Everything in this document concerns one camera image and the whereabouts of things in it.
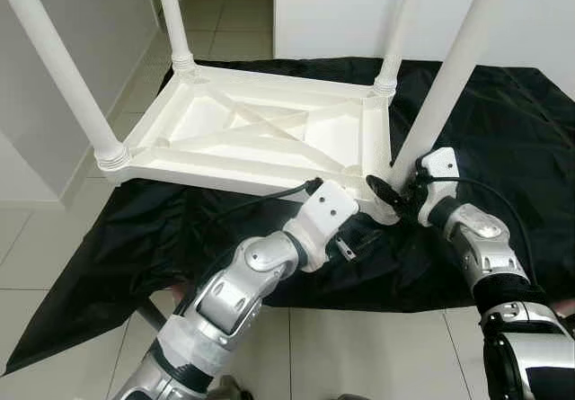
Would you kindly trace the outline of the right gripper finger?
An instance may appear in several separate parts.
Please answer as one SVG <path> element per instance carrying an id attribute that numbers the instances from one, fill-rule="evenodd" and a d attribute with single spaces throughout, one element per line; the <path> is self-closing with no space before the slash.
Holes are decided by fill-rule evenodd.
<path id="1" fill-rule="evenodd" d="M 366 182 L 370 190 L 390 207 L 395 214 L 402 214 L 406 210 L 406 199 L 398 193 L 385 179 L 377 177 L 377 175 L 366 175 Z"/>

